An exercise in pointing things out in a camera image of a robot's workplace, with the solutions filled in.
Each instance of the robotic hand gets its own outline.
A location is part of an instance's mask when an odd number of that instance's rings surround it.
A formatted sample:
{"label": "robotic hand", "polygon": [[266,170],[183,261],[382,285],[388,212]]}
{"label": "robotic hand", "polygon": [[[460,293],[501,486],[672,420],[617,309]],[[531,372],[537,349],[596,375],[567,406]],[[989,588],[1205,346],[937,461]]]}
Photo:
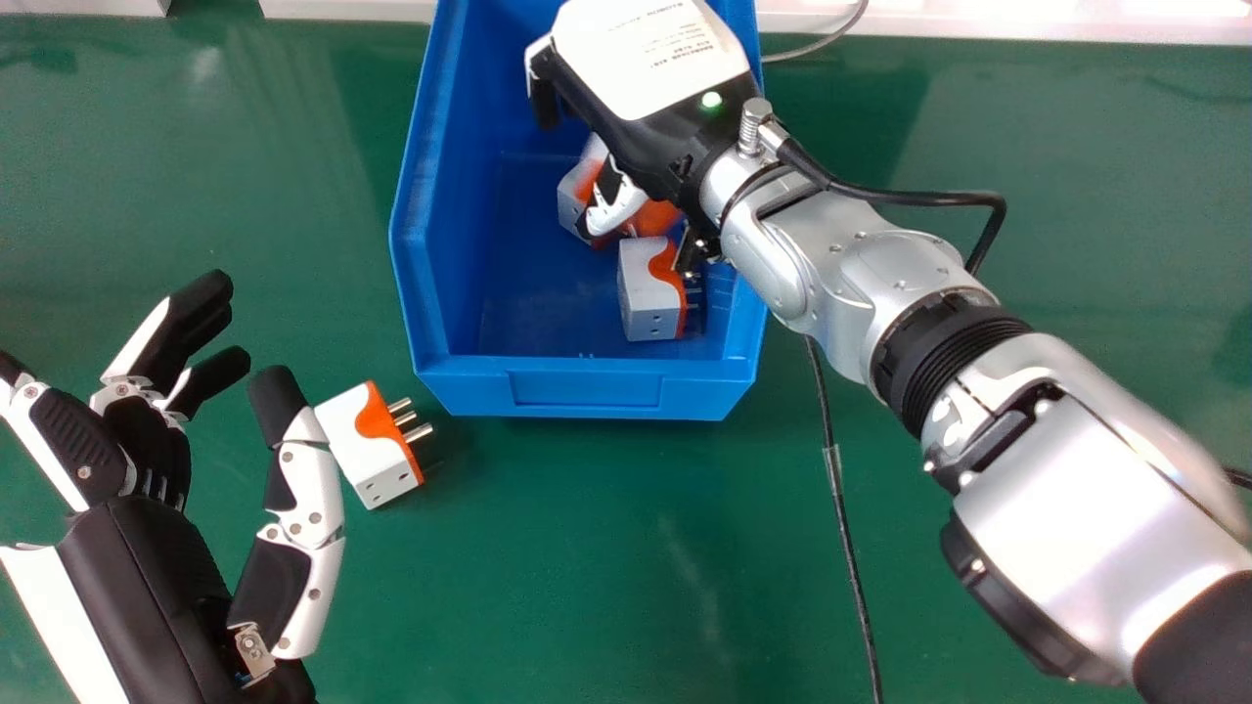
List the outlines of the robotic hand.
{"label": "robotic hand", "polygon": [[1248,524],[1219,466],[823,169],[702,0],[568,0],[525,59],[541,125],[563,101],[623,182],[677,205],[702,254],[919,438],[952,495],[944,557],[1040,670],[1252,701]]}
{"label": "robotic hand", "polygon": [[183,423],[249,371],[239,347],[187,366],[230,323],[232,293],[214,271],[162,301],[88,403],[0,352],[0,417],[73,510],[58,545],[0,547],[0,562],[85,704],[314,701],[300,659],[334,595],[343,504],[327,438],[285,367],[249,387],[277,520],[257,534],[234,596],[183,514]]}

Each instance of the blue bin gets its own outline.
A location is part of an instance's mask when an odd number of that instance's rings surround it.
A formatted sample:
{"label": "blue bin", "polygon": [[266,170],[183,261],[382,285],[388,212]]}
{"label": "blue bin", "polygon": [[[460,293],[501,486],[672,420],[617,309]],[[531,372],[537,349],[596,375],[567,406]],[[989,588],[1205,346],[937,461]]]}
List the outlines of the blue bin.
{"label": "blue bin", "polygon": [[[463,416],[721,420],[756,378],[765,306],[725,266],[701,334],[630,343],[617,259],[561,229],[587,128],[541,132],[522,54],[560,0],[439,0],[391,251],[413,368]],[[760,79],[751,0],[714,0]]]}

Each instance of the cable connector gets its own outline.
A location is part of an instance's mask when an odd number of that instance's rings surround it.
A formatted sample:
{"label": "cable connector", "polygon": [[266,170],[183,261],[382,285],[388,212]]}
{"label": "cable connector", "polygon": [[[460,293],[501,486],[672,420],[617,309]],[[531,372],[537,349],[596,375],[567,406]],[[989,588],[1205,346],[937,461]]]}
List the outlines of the cable connector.
{"label": "cable connector", "polygon": [[434,428],[411,406],[409,398],[388,405],[367,381],[314,410],[344,479],[369,510],[426,482],[414,447]]}

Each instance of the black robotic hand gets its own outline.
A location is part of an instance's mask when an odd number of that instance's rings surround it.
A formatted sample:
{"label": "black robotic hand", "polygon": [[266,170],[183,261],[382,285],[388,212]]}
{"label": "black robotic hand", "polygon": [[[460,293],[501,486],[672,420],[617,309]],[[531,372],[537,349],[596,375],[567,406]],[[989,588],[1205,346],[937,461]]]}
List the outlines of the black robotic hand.
{"label": "black robotic hand", "polygon": [[247,376],[228,347],[188,366],[230,323],[233,286],[210,272],[162,301],[84,403],[0,351],[0,417],[74,515],[55,546],[0,562],[68,685],[86,704],[310,704],[300,659],[321,638],[343,556],[343,505],[326,437],[290,371],[249,396],[273,453],[257,534],[232,596],[183,514],[183,423]]}

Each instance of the green tabletop surface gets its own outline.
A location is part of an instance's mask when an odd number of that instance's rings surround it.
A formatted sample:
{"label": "green tabletop surface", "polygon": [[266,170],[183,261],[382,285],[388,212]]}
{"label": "green tabletop surface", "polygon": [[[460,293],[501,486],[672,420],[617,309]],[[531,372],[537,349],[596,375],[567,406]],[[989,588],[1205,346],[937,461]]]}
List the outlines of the green tabletop surface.
{"label": "green tabletop surface", "polygon": [[[721,423],[439,420],[386,233],[427,31],[207,0],[0,19],[0,347],[85,396],[162,296],[220,267],[223,342],[258,367],[289,365],[314,401],[373,378],[442,423],[427,486],[374,512],[346,496],[307,661],[323,704],[869,701],[799,337],[770,323]],[[845,178],[1003,192],[983,269],[1003,302],[1246,466],[1249,58],[854,36],[766,86]],[[963,249],[982,218],[889,215]],[[830,395],[888,703],[1136,701],[1034,670],[949,575],[949,501],[915,442],[865,390]],[[242,390],[189,435],[188,515],[233,584],[267,451]],[[0,541],[58,540],[60,500],[8,432],[0,453]],[[0,586],[0,701],[69,700]]]}

